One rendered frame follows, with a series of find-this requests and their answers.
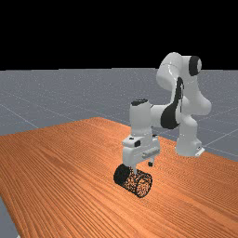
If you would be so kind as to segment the dark mesh basket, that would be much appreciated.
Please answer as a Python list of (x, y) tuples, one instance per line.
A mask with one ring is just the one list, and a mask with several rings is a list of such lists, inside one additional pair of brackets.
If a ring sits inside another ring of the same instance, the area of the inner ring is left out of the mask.
[(135, 194), (138, 198), (145, 197), (152, 187), (152, 175), (141, 170), (134, 172), (131, 166), (120, 164), (114, 174), (114, 182)]

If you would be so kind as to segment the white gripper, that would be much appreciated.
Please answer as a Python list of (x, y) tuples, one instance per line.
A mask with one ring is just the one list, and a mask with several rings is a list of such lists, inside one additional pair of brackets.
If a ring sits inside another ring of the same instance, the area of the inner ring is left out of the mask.
[(137, 164), (148, 161), (148, 166), (153, 166), (154, 158), (160, 153), (160, 141), (155, 134), (144, 136), (129, 135), (122, 142), (123, 164), (131, 166), (133, 174), (137, 175)]

